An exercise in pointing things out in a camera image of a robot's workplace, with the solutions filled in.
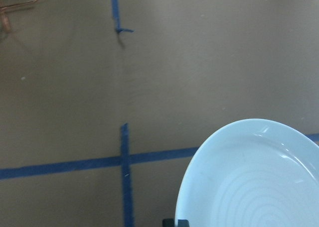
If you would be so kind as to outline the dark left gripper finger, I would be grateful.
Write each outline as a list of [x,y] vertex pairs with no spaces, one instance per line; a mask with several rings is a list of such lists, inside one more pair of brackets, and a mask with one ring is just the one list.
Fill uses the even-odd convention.
[[163,219],[162,227],[189,227],[188,220]]

